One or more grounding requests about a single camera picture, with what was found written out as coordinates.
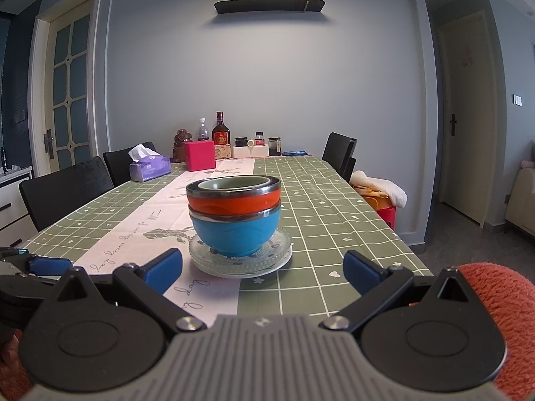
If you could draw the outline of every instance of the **glass plate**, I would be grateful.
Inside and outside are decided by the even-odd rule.
[[[282,267],[292,257],[292,238],[277,227],[271,238],[250,256],[228,258],[204,244],[199,235],[189,242],[189,254],[198,269],[217,277],[247,279]]]

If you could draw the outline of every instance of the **black floating shelf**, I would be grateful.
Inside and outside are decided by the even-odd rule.
[[[321,12],[324,5],[323,0],[225,0],[214,4],[219,14],[259,10]]]

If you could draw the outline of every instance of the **small bottle with red label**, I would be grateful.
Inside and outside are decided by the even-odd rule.
[[[264,133],[263,132],[257,132],[255,137],[255,146],[264,146],[265,140],[264,140]]]
[[[229,145],[231,132],[223,123],[223,112],[217,112],[217,125],[212,130],[212,140],[215,145]]]

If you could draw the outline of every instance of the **blue gripper pad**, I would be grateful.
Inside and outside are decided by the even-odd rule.
[[[357,251],[348,250],[343,256],[343,275],[351,286],[363,296],[381,283],[389,275],[389,272]]]
[[[182,274],[182,253],[175,248],[169,249],[139,267],[136,274],[154,291],[163,294]]]
[[[72,262],[66,258],[37,257],[29,262],[29,272],[36,276],[61,276],[69,268]]]

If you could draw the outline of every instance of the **frosted glass pane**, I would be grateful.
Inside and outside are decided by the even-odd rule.
[[[71,134],[74,143],[85,143],[89,141],[87,135],[87,105],[85,98],[74,101],[71,104]]]
[[[56,152],[58,154],[58,162],[60,170],[72,166],[71,153],[68,149],[61,149]]]
[[[87,33],[89,31],[89,15],[74,23],[72,29],[71,55],[76,55],[87,49]]]
[[[71,62],[71,98],[86,94],[86,54]]]
[[[54,132],[56,133],[56,147],[67,146],[69,128],[67,126],[67,109],[63,105],[54,109]]]
[[[54,51],[54,64],[63,62],[69,50],[69,33],[71,26],[68,25],[56,34],[56,50]]]
[[[80,161],[87,161],[89,159],[91,159],[89,145],[77,146],[74,148],[74,161],[76,163],[79,163]]]
[[[54,105],[61,104],[67,96],[67,65],[54,69]]]

